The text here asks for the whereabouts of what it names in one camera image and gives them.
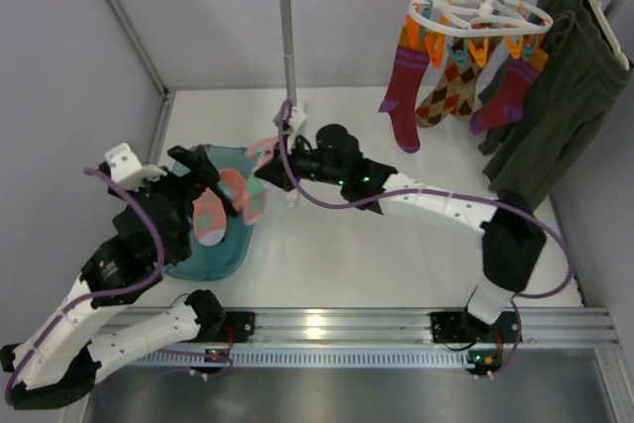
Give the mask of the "pink patterned sock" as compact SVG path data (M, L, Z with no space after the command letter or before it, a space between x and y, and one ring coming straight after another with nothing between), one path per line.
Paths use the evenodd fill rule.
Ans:
M239 208L246 225L254 225L264 214L267 188L256 177L256 172L272 161L277 142L278 139L275 137L269 137L247 147L246 156L255 161L255 166L246 179L246 188Z
M246 191L246 179L233 168L219 172L220 191L227 197L232 210L240 212ZM193 230L199 244L205 247L218 245L225 237L228 228L228 214L220 196L207 187L193 202Z

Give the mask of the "maroon purple sock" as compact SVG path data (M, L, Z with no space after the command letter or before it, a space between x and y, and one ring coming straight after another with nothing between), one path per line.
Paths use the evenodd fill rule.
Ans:
M524 114L523 101L541 75L548 55L534 49L528 60L511 58L505 64L499 88L472 116L470 131L474 135L519 121Z
M425 48L410 46L407 29L403 26L387 90L378 112L389 116L394 139L408 154L420 149L415 109L418 90L429 62Z

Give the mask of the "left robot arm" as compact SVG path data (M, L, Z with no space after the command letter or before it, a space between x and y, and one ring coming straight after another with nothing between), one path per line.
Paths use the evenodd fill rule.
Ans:
M210 290L194 290L124 330L100 331L161 283L165 265L191 256L194 202L204 191L219 189L219 172L204 147L175 146L168 154L185 174L142 163L127 145L85 169L127 205L113 219L115 236L88 259L46 323L25 342L2 348L1 367L10 376L5 400L13 409L60 409L147 354L229 334L227 313Z

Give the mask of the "white round clip hanger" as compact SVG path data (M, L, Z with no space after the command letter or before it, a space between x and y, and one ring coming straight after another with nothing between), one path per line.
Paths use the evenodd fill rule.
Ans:
M407 34L473 39L480 36L539 36L553 25L541 8L519 0L412 0L404 18Z

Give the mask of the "white clothes hanger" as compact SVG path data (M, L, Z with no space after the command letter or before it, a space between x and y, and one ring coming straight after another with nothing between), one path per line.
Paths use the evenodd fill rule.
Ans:
M609 44L613 55L619 60L626 70L630 69L630 61L622 50L622 47L617 40L610 24L603 13L601 2L599 0L586 0L589 5L590 12L598 23L600 32L605 36L607 43Z

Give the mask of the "teal plastic basin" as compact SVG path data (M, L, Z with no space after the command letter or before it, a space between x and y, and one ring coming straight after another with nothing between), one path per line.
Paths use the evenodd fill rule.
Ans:
M204 146L212 164L218 169L232 168L244 178L256 165L247 157L244 147L226 147L207 144ZM176 279L188 281L210 281L223 279L232 274L244 261L254 226L248 225L243 214L228 218L223 240L214 246L200 244L194 232L190 233L191 256L179 264L168 264L164 273Z

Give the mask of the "argyle brown orange sock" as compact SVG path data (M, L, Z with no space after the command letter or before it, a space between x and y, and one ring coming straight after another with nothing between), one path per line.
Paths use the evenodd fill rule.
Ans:
M476 85L483 67L461 41L455 41L452 48L460 59L454 53L448 54L438 84L416 108L415 119L420 128L437 126L448 116L468 122L475 111Z

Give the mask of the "dark green shorts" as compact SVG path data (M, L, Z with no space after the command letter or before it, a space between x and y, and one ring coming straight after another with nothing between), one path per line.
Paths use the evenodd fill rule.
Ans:
M523 98L523 117L488 132L489 190L522 195L537 208L594 140L633 73L617 57L588 0L539 0L554 25L545 68Z

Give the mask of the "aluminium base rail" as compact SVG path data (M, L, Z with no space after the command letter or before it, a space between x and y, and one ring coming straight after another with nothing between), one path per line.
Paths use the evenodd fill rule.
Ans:
M245 343L263 345L430 345L433 309L261 308ZM522 338L542 348L607 347L619 343L600 308L522 308Z

